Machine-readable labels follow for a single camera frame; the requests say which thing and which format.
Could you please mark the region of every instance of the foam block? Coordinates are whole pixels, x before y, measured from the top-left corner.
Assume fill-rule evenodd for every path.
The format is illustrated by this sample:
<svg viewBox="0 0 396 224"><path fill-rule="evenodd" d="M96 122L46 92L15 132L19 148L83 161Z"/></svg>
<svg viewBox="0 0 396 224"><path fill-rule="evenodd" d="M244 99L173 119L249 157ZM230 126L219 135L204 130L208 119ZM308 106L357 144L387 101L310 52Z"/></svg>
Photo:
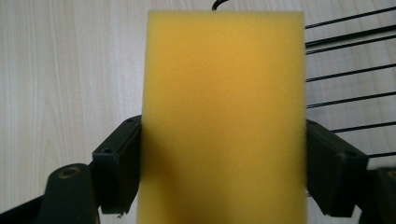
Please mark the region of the foam block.
<svg viewBox="0 0 396 224"><path fill-rule="evenodd" d="M304 16L150 11L139 224L305 223Z"/></svg>

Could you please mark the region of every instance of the black cable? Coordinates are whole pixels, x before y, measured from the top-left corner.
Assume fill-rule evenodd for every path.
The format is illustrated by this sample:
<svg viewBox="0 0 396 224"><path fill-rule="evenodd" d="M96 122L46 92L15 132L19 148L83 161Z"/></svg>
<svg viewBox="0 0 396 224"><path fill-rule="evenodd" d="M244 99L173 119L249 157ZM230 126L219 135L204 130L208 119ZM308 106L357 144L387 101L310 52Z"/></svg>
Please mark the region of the black cable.
<svg viewBox="0 0 396 224"><path fill-rule="evenodd" d="M221 5L222 3L225 3L227 1L228 0L217 0L212 6L212 11L216 11L218 9L219 5Z"/></svg>

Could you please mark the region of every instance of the white wooden surface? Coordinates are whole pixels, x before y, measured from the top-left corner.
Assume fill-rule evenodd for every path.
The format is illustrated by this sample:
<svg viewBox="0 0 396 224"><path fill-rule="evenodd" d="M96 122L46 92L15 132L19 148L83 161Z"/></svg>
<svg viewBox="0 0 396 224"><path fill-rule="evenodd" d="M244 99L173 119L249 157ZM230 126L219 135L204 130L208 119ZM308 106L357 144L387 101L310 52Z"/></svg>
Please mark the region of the white wooden surface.
<svg viewBox="0 0 396 224"><path fill-rule="evenodd" d="M92 151L125 119L140 114L147 12L210 10L214 0L0 0L0 213L42 194L48 175ZM219 10L302 10L306 24L355 15L394 0L231 0ZM396 13L306 31L306 40L396 23ZM396 63L396 41L310 55L307 77ZM396 69L307 84L307 103L396 89ZM329 129L395 121L396 97L309 109ZM368 154L395 151L396 128L340 133ZM392 157L371 167L396 165ZM135 211L102 223L134 223ZM309 223L357 223L324 217L308 199Z"/></svg>

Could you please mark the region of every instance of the metal wire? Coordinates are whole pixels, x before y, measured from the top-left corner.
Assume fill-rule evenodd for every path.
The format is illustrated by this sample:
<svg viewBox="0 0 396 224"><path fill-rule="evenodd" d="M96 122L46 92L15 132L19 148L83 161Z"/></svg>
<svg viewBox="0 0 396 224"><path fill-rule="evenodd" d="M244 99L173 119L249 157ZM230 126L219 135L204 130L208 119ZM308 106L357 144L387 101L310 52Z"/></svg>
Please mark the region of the metal wire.
<svg viewBox="0 0 396 224"><path fill-rule="evenodd" d="M371 15L375 15L375 14L379 14L379 13L389 12L392 10L396 10L396 7L388 7L388 8L384 8L384 9L380 9L380 10L376 10L376 11L358 14L355 16L350 16L350 17L340 18L340 19L336 19L336 20L324 21L324 22L320 22L320 23L316 23L316 24L312 24L312 25L307 25L307 26L305 26L305 29L311 29L314 27L319 27L319 26L337 23L337 22L341 22L341 21L354 20L354 19L361 18L361 17L366 17L366 16L371 16ZM370 35L375 35L375 34L384 34L384 33L391 32L391 31L396 31L396 24L384 26L384 27L380 27L380 28L376 28L376 29L372 29L372 30L361 31L361 32L353 33L353 34L339 35L339 36L324 38L324 39L320 39L320 40L310 41L310 42L305 43L305 47L307 49L310 49L310 48L325 45L325 44L334 44L334 43L345 41L345 40L353 40L355 38L360 38L360 37L370 36ZM358 45L365 45L365 44L369 44L369 43L385 41L385 40L390 40L390 39L394 39L394 38L396 38L396 35L388 35L388 36L384 36L384 37L377 37L377 38L373 38L373 39L369 39L369 40L357 41L354 43L348 43L348 44L338 45L338 46L334 46L334 47L327 47L327 48L323 48L323 49L313 49L313 50L308 50L306 52L306 55L316 54L316 53L321 53L321 52L336 50L336 49L350 48L350 47L354 47L354 46L358 46ZM321 76L321 77L311 77L311 78L308 78L306 80L306 82L314 82L314 81L330 79L330 78L358 75L361 73L373 72L376 70L390 69L392 67L396 67L396 63L390 63L390 64L384 64L384 65L380 65L380 66L363 68L363 69L359 69L359 70L347 71L344 73L325 75L325 76ZM348 98L348 99L340 99L340 100L329 101L329 102L322 102L322 103L318 103L318 104L308 105L306 108L311 109L311 108L320 107L320 106L345 104L345 103L350 103L350 102L363 101L363 100L374 99L374 98L379 98L379 97L388 97L388 96L393 96L393 95L396 95L396 91L383 92L383 93ZM355 127L347 127L347 128L332 130L332 132L333 133L346 133L346 132L354 132L354 131L359 131L359 130L387 127L387 126L394 126L394 125L396 125L396 121L367 124L367 125L361 125L361 126L355 126ZM396 151L369 155L370 158L381 158L381 157L388 157L388 156L396 156Z"/></svg>

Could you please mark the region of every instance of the yellow sponge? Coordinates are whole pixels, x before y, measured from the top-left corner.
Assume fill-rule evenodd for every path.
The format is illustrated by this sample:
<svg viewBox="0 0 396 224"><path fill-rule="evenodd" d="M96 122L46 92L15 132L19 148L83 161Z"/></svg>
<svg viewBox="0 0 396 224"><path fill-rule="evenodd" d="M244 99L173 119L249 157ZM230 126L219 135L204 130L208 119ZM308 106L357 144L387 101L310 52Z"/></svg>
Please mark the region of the yellow sponge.
<svg viewBox="0 0 396 224"><path fill-rule="evenodd" d="M148 14L139 224L305 223L304 16Z"/></svg>

